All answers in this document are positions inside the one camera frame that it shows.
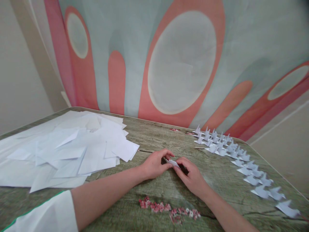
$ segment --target white shirt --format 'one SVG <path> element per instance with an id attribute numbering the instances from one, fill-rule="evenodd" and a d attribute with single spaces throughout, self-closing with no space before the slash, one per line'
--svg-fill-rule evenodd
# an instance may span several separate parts
<path id="1" fill-rule="evenodd" d="M 77 232 L 71 191 L 62 192 L 18 217 L 5 232 Z"/>

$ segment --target wooden table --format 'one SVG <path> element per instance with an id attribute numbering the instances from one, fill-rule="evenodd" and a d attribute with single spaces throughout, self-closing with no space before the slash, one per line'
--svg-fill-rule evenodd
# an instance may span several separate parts
<path id="1" fill-rule="evenodd" d="M 72 107 L 38 120 L 10 133 L 0 136 L 4 139 L 38 124 L 56 118 L 68 111 L 92 111 L 113 115 L 124 119 L 123 123 L 129 132 L 127 139 L 140 145 L 132 161 L 124 162 L 112 169 L 94 173 L 86 181 L 135 167 L 142 164 L 156 150 L 168 148 L 176 158 L 185 156 L 200 169 L 207 183 L 222 196 L 241 215 L 250 221 L 260 231 L 309 231 L 309 225 L 301 217 L 291 219 L 275 208 L 277 202 L 273 199 L 261 199 L 250 192 L 254 187 L 243 181 L 244 175 L 236 171 L 230 157 L 220 157 L 212 154 L 205 147 L 194 142 L 192 135 L 187 135 L 191 129 L 156 123 L 111 113 Z M 297 208 L 302 215 L 308 217 L 309 202 L 298 193 L 276 170 L 274 170 L 248 144 L 234 139 L 241 148 L 247 150 L 260 170 L 274 180 L 273 187 L 281 186 L 287 199 L 292 200 L 291 207 Z M 8 226 L 15 218 L 42 204 L 65 189 L 47 188 L 29 194 L 29 188 L 0 187 L 0 229 Z M 195 208 L 201 213 L 201 218 L 193 220 L 185 217 L 182 225 L 173 224 L 169 212 L 153 213 L 151 209 L 141 209 L 139 199 L 149 196 L 151 201 L 170 203 L 172 208 Z M 89 225 L 85 231 L 223 231 L 209 208 L 195 197 L 177 177 L 173 169 L 166 171 L 154 180 L 148 180 L 130 190 L 115 205 L 101 217 Z"/>

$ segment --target pink stripe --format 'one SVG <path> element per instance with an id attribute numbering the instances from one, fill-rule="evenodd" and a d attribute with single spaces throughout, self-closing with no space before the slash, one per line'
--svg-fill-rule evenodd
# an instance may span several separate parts
<path id="1" fill-rule="evenodd" d="M 202 130 L 205 131 L 206 127 L 211 131 L 217 128 L 223 121 L 230 115 L 230 113 L 242 102 L 252 88 L 252 81 L 244 81 L 238 84 L 226 96 L 224 101 L 208 119 L 203 126 Z"/>
<path id="2" fill-rule="evenodd" d="M 251 107 L 248 109 L 231 127 L 226 131 L 226 134 L 230 134 L 233 137 L 240 138 L 240 136 L 250 127 L 252 126 L 259 118 L 261 118 L 264 114 L 267 113 L 268 110 L 270 110 L 273 106 L 275 106 L 281 99 L 283 99 L 286 95 L 288 95 L 293 89 L 295 89 L 297 86 L 295 86 L 292 90 L 289 90 L 284 95 L 274 99 L 274 100 L 268 100 L 269 93 L 275 88 L 275 86 L 282 81 L 288 74 L 295 71 L 296 69 L 308 65 L 309 62 L 305 62 L 302 65 L 294 68 L 289 73 L 287 73 L 285 76 L 283 76 L 279 81 L 277 81 L 259 100 L 257 100 Z"/>
<path id="3" fill-rule="evenodd" d="M 268 110 L 260 119 L 252 124 L 239 138 L 247 141 L 260 129 L 262 129 L 267 123 L 269 123 L 274 117 L 276 117 L 281 111 L 292 104 L 297 98 L 309 89 L 309 78 L 306 77 L 296 87 L 294 87 L 288 94 L 284 95 L 275 106 Z"/>
<path id="4" fill-rule="evenodd" d="M 109 109 L 111 113 L 125 114 L 126 64 L 119 51 L 113 51 L 108 60 Z"/>
<path id="5" fill-rule="evenodd" d="M 83 59 L 76 55 L 70 41 L 68 40 L 73 73 L 75 78 L 75 91 L 76 91 L 77 104 L 78 106 L 98 110 L 99 107 L 97 102 L 96 78 L 94 73 L 94 64 L 93 64 L 89 31 L 87 29 L 83 17 L 78 12 L 78 10 L 72 6 L 69 6 L 65 10 L 65 17 L 64 17 L 65 18 L 64 25 L 66 28 L 67 38 L 69 37 L 67 30 L 67 21 L 68 16 L 70 14 L 75 14 L 80 19 L 85 28 L 88 40 L 88 52 L 86 57 Z"/>
<path id="6" fill-rule="evenodd" d="M 60 77 L 71 105 L 76 106 L 74 76 L 59 2 L 44 0 L 44 3 Z"/>

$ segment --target finger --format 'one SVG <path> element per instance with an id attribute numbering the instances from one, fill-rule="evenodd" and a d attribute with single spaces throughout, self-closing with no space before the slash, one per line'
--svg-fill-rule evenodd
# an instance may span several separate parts
<path id="1" fill-rule="evenodd" d="M 176 160 L 176 163 L 178 164 L 182 164 L 183 166 L 185 166 L 185 168 L 190 172 L 192 170 L 192 164 L 191 162 L 186 159 L 185 157 L 181 157 L 178 160 Z"/>
<path id="2" fill-rule="evenodd" d="M 179 178 L 185 183 L 188 180 L 188 177 L 181 171 L 179 167 L 174 166 L 174 170 Z"/>
<path id="3" fill-rule="evenodd" d="M 166 156 L 166 155 L 169 155 L 169 156 L 174 157 L 174 154 L 173 154 L 170 150 L 168 150 L 168 149 L 166 149 L 166 148 L 164 148 L 164 149 L 161 150 L 161 151 L 158 151 L 158 156 L 160 156 L 161 158 L 164 157 L 164 156 Z"/>
<path id="4" fill-rule="evenodd" d="M 160 168 L 161 168 L 162 172 L 165 172 L 166 170 L 168 170 L 168 169 L 170 169 L 170 168 L 172 168 L 172 167 L 173 167 L 172 164 L 166 163 L 166 164 L 161 165 Z"/>

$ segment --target right hand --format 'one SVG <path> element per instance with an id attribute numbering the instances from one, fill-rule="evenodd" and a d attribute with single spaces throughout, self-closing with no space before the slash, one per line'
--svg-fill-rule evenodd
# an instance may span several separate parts
<path id="1" fill-rule="evenodd" d="M 178 164 L 182 164 L 189 171 L 188 176 L 186 176 L 178 167 L 174 167 L 175 172 L 187 188 L 197 197 L 202 198 L 205 192 L 210 188 L 209 185 L 204 180 L 201 172 L 195 164 L 185 157 L 181 157 L 176 160 Z"/>

